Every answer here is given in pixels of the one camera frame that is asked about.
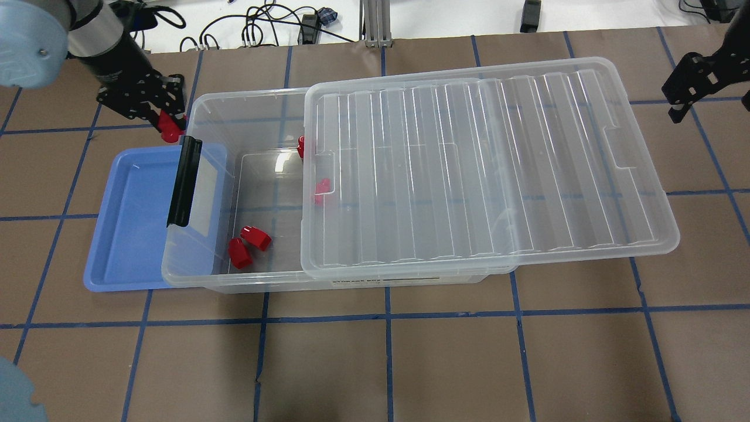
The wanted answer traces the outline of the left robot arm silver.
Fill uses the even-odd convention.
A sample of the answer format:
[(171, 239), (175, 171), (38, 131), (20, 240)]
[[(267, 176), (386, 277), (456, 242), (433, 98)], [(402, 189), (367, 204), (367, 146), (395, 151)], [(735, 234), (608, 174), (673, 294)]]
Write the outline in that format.
[(185, 78), (158, 72), (104, 1), (3, 1), (1, 83), (38, 89), (68, 57), (99, 82), (96, 100), (129, 120), (144, 120), (166, 142), (187, 126)]

